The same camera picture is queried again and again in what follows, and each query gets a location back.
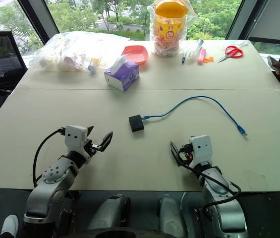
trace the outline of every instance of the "glass window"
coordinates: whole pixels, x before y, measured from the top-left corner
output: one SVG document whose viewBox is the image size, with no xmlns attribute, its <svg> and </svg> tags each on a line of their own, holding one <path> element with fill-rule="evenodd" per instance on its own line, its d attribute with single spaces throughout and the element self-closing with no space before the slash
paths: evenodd
<svg viewBox="0 0 280 238">
<path fill-rule="evenodd" d="M 93 31 L 148 40 L 154 0 L 45 0 L 60 32 Z M 188 39 L 224 39 L 241 0 L 190 0 L 199 20 Z"/>
<path fill-rule="evenodd" d="M 0 0 L 0 31 L 11 30 L 22 56 L 43 46 L 17 0 Z"/>
<path fill-rule="evenodd" d="M 280 56 L 280 45 L 264 42 L 254 42 L 252 44 L 259 53 Z"/>
<path fill-rule="evenodd" d="M 223 40 L 242 0 L 190 0 L 199 20 L 189 28 L 189 40 Z"/>
</svg>

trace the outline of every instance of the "tissue box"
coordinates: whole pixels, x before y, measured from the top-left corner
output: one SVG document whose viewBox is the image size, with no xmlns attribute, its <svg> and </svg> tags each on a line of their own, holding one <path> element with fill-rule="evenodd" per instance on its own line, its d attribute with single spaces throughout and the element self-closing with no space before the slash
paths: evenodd
<svg viewBox="0 0 280 238">
<path fill-rule="evenodd" d="M 126 61 L 112 74 L 110 68 L 105 72 L 107 84 L 124 92 L 140 76 L 139 66 L 131 61 Z"/>
</svg>

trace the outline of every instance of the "scissors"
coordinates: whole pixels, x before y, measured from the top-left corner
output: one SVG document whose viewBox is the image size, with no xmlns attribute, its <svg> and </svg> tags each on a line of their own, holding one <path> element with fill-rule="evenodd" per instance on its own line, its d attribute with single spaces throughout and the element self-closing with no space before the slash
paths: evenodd
<svg viewBox="0 0 280 238">
<path fill-rule="evenodd" d="M 222 57 L 218 62 L 222 62 L 227 58 L 241 58 L 243 56 L 243 51 L 237 46 L 228 46 L 224 51 L 225 56 Z"/>
</svg>

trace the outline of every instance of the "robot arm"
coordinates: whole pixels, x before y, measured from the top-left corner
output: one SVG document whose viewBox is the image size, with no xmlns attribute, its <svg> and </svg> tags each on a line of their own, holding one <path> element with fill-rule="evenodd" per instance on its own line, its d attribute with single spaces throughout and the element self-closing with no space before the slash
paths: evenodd
<svg viewBox="0 0 280 238">
<path fill-rule="evenodd" d="M 61 213 L 62 202 L 73 185 L 79 169 L 89 163 L 97 151 L 104 151 L 111 142 L 113 132 L 107 134 L 100 145 L 93 144 L 92 140 L 87 138 L 92 129 L 93 126 L 66 127 L 65 144 L 68 154 L 61 156 L 55 164 L 44 171 L 42 182 L 31 192 L 23 219 L 25 223 L 23 237 L 52 236 L 51 228 Z"/>
<path fill-rule="evenodd" d="M 220 202 L 233 196 L 233 194 L 221 185 L 200 176 L 200 173 L 205 174 L 222 183 L 230 190 L 233 188 L 232 183 L 222 175 L 220 169 L 212 166 L 212 148 L 209 136 L 192 136 L 189 138 L 189 143 L 184 145 L 180 150 L 172 142 L 170 146 L 173 155 L 179 159 L 177 162 L 178 165 L 185 164 L 197 171 L 195 175 L 200 181 L 203 195 L 208 203 Z M 181 159 L 179 153 L 184 153 L 186 160 Z M 210 219 L 210 225 L 215 237 L 248 237 L 243 210 L 236 199 L 210 206 L 206 209 L 206 213 Z"/>
</svg>

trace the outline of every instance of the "blue ethernet cable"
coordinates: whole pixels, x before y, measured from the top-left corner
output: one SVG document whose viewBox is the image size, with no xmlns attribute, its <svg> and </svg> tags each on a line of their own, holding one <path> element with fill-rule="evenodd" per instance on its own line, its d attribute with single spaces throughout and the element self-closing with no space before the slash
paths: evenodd
<svg viewBox="0 0 280 238">
<path fill-rule="evenodd" d="M 149 118 L 162 118 L 162 117 L 165 117 L 167 116 L 168 114 L 172 113 L 177 107 L 179 107 L 181 104 L 189 101 L 189 100 L 192 100 L 192 99 L 195 99 L 195 98 L 208 98 L 210 100 L 213 100 L 215 103 L 217 103 L 221 108 L 222 110 L 228 115 L 228 117 L 230 117 L 230 119 L 235 123 L 238 131 L 240 132 L 241 135 L 247 135 L 246 131 L 242 128 L 242 126 L 240 126 L 237 121 L 227 112 L 227 110 L 214 98 L 211 98 L 211 97 L 208 97 L 208 96 L 194 96 L 194 97 L 190 97 L 190 98 L 187 98 L 183 101 L 181 101 L 179 104 L 177 104 L 174 108 L 172 108 L 171 110 L 169 110 L 167 113 L 165 114 L 162 114 L 162 115 L 157 115 L 157 116 L 143 116 L 141 119 L 142 120 L 146 120 L 146 119 L 149 119 Z"/>
</svg>

